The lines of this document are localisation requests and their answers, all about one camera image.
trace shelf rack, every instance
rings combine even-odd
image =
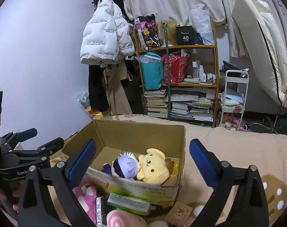
[[[226,71],[225,75],[223,75],[223,80],[225,81],[224,96],[226,96],[226,89],[227,89],[227,83],[228,82],[235,82],[235,83],[246,84],[243,108],[241,110],[238,110],[238,109],[226,107],[225,106],[225,98],[224,98],[223,103],[221,103],[222,114],[221,114],[221,118],[220,118],[220,124],[222,123],[223,113],[241,114],[239,125],[237,126],[237,130],[239,130],[239,127],[240,127],[241,121],[242,121],[242,117],[243,117],[243,114],[244,114],[244,111],[245,111],[245,104],[246,104],[247,90],[248,90],[248,82],[250,81],[250,78],[249,78],[248,72],[245,72],[245,73],[247,73],[247,78],[228,77],[228,73],[233,73],[233,72],[243,73],[243,71],[241,71],[241,70],[227,70]]]
[[[215,120],[217,116],[217,109],[218,109],[218,92],[219,92],[219,57],[218,57],[218,46],[217,46],[217,35],[216,35],[216,30],[215,30],[215,23],[212,20],[212,29],[213,29],[213,34],[214,34],[214,41],[215,45],[177,45],[177,46],[169,46],[169,50],[175,50],[175,49],[212,49],[212,56],[213,56],[213,62],[211,63],[206,63],[206,64],[212,64],[215,66],[215,74],[216,74],[216,83],[215,84],[195,84],[195,83],[180,83],[180,84],[170,84],[171,86],[176,86],[176,87],[206,87],[206,88],[215,88],[215,99],[214,99],[214,115],[213,115],[213,123],[212,126],[215,126]],[[160,47],[160,48],[152,48],[150,50],[141,50],[140,44],[139,44],[139,39],[138,39],[138,34],[136,29],[134,29],[134,41],[135,41],[135,51],[136,55],[139,56],[140,54],[144,54],[149,51],[163,51],[164,54],[166,53],[166,48],[165,47]],[[141,69],[141,64],[139,63],[139,70],[140,70],[140,77],[141,77],[141,82],[142,82],[142,91],[145,92],[145,85],[144,85],[144,80],[143,80],[143,75],[142,75],[142,69]],[[176,118],[172,117],[172,119],[175,120],[191,120],[195,121],[194,118]]]

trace white puffer jacket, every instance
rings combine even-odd
[[[100,0],[92,19],[85,27],[80,49],[83,64],[117,64],[134,54],[129,24],[113,0]]]

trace cart handle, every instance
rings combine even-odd
[[[245,74],[247,74],[247,79],[249,79],[249,78],[250,78],[250,76],[249,76],[248,72],[247,72],[247,71],[244,71],[244,70],[227,70],[227,71],[226,71],[226,73],[225,73],[225,76],[226,76],[226,77],[228,77],[228,75],[227,75],[227,74],[228,74],[229,72],[245,73]]]

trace chair leg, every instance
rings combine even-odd
[[[280,116],[280,114],[281,114],[281,111],[282,111],[282,106],[279,107],[279,111],[278,111],[278,113],[276,114],[276,117],[275,117],[275,121],[274,121],[274,122],[272,122],[269,117],[266,117],[266,119],[268,120],[270,126],[267,126],[267,125],[262,124],[262,123],[260,123],[260,122],[251,122],[251,123],[245,124],[243,127],[244,127],[245,129],[248,129],[251,125],[258,125],[258,126],[261,126],[261,127],[263,127],[263,128],[266,128],[266,129],[270,130],[270,132],[269,132],[270,134],[272,134],[272,133],[278,134],[277,131],[276,131],[275,126],[276,126],[276,124],[277,124],[277,120],[278,120],[278,118],[279,118],[279,116]]]

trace yellow toy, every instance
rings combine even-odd
[[[147,155],[140,155],[138,157],[140,170],[136,177],[146,183],[161,185],[170,176],[166,166],[166,156],[155,148],[149,148],[146,152],[148,153]]]

